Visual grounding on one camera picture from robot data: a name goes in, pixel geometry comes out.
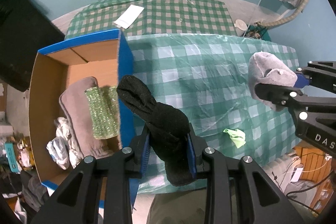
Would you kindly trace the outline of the green checkered floor mat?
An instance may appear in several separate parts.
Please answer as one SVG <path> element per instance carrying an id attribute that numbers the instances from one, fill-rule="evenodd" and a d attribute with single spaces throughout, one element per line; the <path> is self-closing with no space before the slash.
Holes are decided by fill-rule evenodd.
<path id="1" fill-rule="evenodd" d="M 236 35 L 226 4 L 217 0 L 101 0 L 84 7 L 71 20 L 66 38 L 115 29 L 131 6 L 143 7 L 123 30 L 125 36 L 149 34 Z"/>

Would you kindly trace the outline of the light green crumpled cloth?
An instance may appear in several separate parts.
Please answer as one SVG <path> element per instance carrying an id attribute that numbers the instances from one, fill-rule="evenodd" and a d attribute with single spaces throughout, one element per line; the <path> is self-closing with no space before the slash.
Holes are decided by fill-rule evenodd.
<path id="1" fill-rule="evenodd" d="M 246 143 L 245 133 L 242 130 L 240 129 L 232 130 L 232 129 L 225 128 L 223 132 L 225 134 L 228 134 L 229 138 L 234 143 L 236 148 L 240 148 L 245 145 Z"/>

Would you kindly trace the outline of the white patterned cloth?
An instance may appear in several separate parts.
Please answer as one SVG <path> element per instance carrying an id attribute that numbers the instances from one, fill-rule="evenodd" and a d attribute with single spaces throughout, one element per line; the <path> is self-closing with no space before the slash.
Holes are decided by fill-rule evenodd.
<path id="1" fill-rule="evenodd" d="M 75 168 L 80 162 L 80 156 L 75 149 L 68 120 L 64 117 L 59 117 L 54 122 L 56 125 L 56 137 L 47 143 L 46 149 L 52 160 L 61 169 Z"/>

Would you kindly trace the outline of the white round device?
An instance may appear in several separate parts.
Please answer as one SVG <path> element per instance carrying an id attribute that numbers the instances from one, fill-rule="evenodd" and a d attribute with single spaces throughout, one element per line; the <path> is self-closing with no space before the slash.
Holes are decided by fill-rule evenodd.
<path id="1" fill-rule="evenodd" d="M 243 32 L 245 32 L 248 28 L 246 23 L 241 19 L 236 19 L 235 23 L 234 23 L 234 26 L 237 30 L 243 31 Z"/>

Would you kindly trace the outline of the grey-brown fleece cloth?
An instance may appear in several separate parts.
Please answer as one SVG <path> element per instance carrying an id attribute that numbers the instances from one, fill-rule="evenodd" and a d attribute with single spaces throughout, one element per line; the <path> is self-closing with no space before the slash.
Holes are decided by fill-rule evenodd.
<path id="1" fill-rule="evenodd" d="M 96 159 L 113 154 L 104 140 L 93 137 L 92 120 L 85 91 L 97 86 L 94 77 L 86 77 L 71 84 L 59 97 L 60 107 L 68 119 L 72 135 L 76 139 L 82 157 L 93 156 Z"/>

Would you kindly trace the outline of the white paper sheet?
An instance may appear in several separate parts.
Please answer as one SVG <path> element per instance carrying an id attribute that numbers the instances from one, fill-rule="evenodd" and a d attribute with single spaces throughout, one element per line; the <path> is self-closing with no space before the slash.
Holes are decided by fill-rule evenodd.
<path id="1" fill-rule="evenodd" d="M 129 28 L 134 21 L 140 16 L 144 8 L 141 6 L 130 5 L 125 12 L 114 21 L 114 24 L 120 28 Z"/>

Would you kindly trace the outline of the grey sock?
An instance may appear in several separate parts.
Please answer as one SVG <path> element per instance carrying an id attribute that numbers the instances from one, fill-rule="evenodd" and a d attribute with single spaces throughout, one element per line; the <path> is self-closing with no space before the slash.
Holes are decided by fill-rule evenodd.
<path id="1" fill-rule="evenodd" d="M 257 84 L 271 84 L 294 87 L 296 81 L 297 75 L 272 53 L 255 52 L 251 56 L 248 65 L 248 86 L 251 96 L 273 111 L 281 111 L 284 107 L 258 98 L 255 86 Z"/>

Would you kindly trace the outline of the black sock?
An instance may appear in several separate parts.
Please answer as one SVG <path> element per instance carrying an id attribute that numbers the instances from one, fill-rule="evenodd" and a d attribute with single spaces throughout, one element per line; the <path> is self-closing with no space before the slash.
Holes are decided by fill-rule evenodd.
<path id="1" fill-rule="evenodd" d="M 122 77 L 117 94 L 125 106 L 145 121 L 149 144 L 165 163 L 166 177 L 173 186 L 185 186 L 194 179 L 187 158 L 189 120 L 179 109 L 157 102 L 137 77 Z"/>

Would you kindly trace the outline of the green glitter cloth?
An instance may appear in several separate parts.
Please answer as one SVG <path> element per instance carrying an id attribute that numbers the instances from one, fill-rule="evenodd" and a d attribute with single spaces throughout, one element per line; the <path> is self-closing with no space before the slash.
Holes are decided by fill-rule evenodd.
<path id="1" fill-rule="evenodd" d="M 95 139 L 104 140 L 120 133 L 119 104 L 115 86 L 92 87 L 85 91 Z"/>

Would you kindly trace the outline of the orange wooden crate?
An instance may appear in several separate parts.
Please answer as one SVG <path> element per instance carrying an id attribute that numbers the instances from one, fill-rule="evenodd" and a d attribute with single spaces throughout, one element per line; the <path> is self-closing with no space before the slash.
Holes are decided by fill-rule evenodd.
<path id="1" fill-rule="evenodd" d="M 331 171 L 331 159 L 318 148 L 313 147 L 304 141 L 294 147 L 296 154 L 301 159 L 303 171 L 301 180 L 320 182 Z"/>

